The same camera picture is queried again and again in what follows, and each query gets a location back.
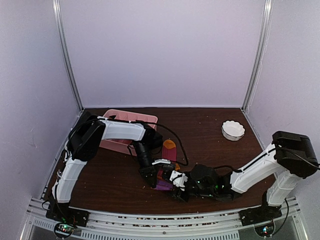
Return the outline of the maroon orange purple striped sock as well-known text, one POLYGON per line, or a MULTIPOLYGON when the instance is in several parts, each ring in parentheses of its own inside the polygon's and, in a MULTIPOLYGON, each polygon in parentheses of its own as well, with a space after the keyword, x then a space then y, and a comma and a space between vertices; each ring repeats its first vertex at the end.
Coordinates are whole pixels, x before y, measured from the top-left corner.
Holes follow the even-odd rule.
MULTIPOLYGON (((172 140, 167 139, 163 142, 161 156, 163 159, 169 160, 173 163, 175 171, 180 169, 180 166, 177 163, 177 147, 176 147, 176 144, 172 140)), ((157 183, 156 183, 156 187, 154 188, 154 190, 172 191, 174 189, 174 185, 163 179, 163 177, 162 177, 163 173, 164 173, 164 169, 162 167, 160 167, 158 169, 157 183)))

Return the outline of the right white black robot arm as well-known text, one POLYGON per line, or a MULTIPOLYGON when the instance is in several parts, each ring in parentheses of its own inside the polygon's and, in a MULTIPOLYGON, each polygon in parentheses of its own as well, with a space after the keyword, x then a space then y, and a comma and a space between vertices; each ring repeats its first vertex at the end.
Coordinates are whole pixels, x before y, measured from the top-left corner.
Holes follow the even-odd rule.
POLYGON ((184 202, 190 196, 229 202, 244 194, 252 186, 280 172, 276 182, 264 192, 261 206, 242 210, 244 220, 269 220, 282 215, 281 205, 301 179, 319 171, 311 140, 306 135, 277 131, 267 148, 239 169, 218 175, 216 169, 197 164, 190 172, 172 171, 169 181, 177 188, 174 196, 184 202))

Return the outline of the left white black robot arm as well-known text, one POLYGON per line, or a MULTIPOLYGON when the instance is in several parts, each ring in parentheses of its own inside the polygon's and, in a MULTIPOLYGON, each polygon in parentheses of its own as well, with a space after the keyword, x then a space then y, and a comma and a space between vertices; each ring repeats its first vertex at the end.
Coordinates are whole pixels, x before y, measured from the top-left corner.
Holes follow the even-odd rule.
POLYGON ((162 145, 163 137, 152 126, 153 122, 149 121, 102 117, 86 111, 71 129, 64 144, 65 167, 57 172, 56 182, 48 197, 46 217, 63 223, 87 220, 87 211, 70 208, 71 195, 80 173, 87 162, 96 156, 103 140, 129 140, 136 153, 138 172, 150 187, 156 188, 159 171, 162 171, 165 181, 178 192, 185 193, 186 174, 175 170, 171 160, 153 159, 152 150, 162 145))

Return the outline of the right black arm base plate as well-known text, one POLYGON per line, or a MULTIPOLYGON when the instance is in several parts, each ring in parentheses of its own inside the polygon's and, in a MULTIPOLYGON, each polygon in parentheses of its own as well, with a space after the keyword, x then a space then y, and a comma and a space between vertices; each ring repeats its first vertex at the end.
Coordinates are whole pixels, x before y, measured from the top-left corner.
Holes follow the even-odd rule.
POLYGON ((243 226, 255 225, 271 221, 282 216, 280 207, 258 206, 241 210, 239 218, 243 226))

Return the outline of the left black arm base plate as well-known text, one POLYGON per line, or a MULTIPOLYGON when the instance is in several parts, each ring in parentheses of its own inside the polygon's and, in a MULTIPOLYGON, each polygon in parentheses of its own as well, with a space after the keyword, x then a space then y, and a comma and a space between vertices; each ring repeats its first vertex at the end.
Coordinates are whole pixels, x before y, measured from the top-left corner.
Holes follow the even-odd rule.
POLYGON ((85 210, 68 208, 62 213, 58 208, 46 211, 45 217, 57 222, 75 225, 77 227, 86 227, 90 213, 85 210))

